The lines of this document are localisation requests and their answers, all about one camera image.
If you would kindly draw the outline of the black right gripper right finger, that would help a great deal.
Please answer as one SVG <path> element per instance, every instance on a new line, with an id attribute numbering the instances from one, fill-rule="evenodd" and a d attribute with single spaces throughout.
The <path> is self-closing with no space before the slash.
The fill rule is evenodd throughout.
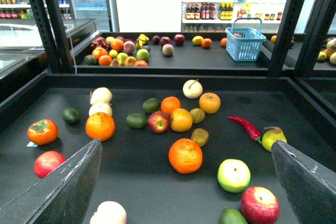
<path id="1" fill-rule="evenodd" d="M 335 172 L 280 140 L 271 155 L 298 222 L 335 223 Z"/>

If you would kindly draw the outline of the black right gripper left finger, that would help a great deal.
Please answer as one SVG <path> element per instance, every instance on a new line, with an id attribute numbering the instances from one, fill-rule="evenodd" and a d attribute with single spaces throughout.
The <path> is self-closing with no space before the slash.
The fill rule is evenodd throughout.
<path id="1" fill-rule="evenodd" d="M 1 207 L 1 223 L 83 223 L 101 164 L 92 140 L 56 170 Z"/>

